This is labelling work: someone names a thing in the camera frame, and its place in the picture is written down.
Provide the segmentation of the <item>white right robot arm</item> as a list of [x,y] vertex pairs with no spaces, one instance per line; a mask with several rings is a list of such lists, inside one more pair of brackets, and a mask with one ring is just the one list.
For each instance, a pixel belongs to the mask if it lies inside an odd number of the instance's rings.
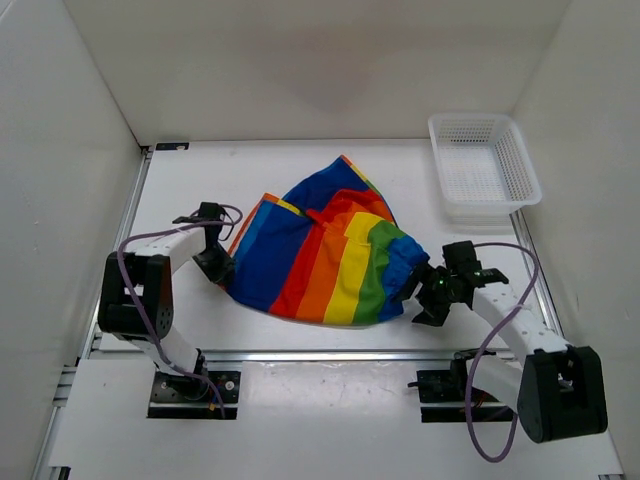
[[442,326],[454,304],[464,304],[500,337],[515,356],[510,364],[487,350],[455,354],[449,387],[473,416],[473,398],[481,391],[507,406],[535,443],[603,433],[608,428],[602,364],[589,346],[577,347],[548,328],[524,306],[497,268],[482,266],[470,241],[443,246],[444,263],[419,264],[396,294],[416,297],[415,322]]

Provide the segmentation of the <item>rainbow striped shorts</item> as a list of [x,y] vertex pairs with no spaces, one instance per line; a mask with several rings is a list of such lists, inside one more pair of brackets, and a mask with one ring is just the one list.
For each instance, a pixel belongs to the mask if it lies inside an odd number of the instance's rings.
[[361,327],[404,311],[400,292],[429,255],[345,156],[283,197],[265,194],[230,247],[236,302],[299,322]]

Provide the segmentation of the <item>white plastic mesh basket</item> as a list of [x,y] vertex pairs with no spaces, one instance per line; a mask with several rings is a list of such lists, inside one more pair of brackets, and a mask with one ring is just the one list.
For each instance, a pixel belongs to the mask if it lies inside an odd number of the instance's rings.
[[541,201],[524,137],[509,116],[439,113],[428,127],[443,208],[453,220],[499,221]]

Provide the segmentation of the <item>aluminium table frame rail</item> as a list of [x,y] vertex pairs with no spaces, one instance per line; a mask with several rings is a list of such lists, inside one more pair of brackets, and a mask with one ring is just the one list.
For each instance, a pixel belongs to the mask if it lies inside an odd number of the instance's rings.
[[[201,201],[249,211],[270,192],[347,156],[400,226],[432,255],[465,237],[442,214],[426,140],[194,142],[150,153],[126,219],[161,230]],[[483,461],[461,423],[424,423],[410,384],[477,346],[487,326],[462,306],[442,328],[395,321],[361,330],[300,325],[246,309],[188,264],[174,280],[175,323],[210,364],[241,374],[233,420],[147,417],[151,362],[93,333],[65,375],[42,479],[619,479],[608,434],[538,445],[518,434]]]

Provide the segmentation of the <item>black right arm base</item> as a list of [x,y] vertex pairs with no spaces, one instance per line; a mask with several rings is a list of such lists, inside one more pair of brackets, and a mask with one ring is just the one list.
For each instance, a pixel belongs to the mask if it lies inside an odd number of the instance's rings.
[[[422,423],[465,423],[465,361],[477,350],[456,352],[446,369],[423,369],[407,387],[418,393]],[[473,422],[510,422],[513,412],[486,391],[472,388]]]

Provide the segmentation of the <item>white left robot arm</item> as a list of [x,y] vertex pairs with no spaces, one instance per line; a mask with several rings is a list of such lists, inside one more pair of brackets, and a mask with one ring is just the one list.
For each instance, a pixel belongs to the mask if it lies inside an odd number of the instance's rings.
[[206,395],[210,377],[201,351],[174,326],[173,275],[193,262],[209,282],[228,287],[235,265],[220,234],[242,218],[234,206],[203,202],[166,230],[124,239],[105,262],[99,328],[131,343],[160,372],[174,376],[175,388],[188,400]]

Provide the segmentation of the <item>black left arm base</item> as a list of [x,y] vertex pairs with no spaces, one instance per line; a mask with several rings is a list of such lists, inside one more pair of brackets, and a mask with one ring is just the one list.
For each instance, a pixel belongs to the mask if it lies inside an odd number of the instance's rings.
[[241,372],[208,367],[208,376],[221,394],[223,409],[207,383],[156,371],[149,395],[147,417],[171,420],[235,420],[238,413]]

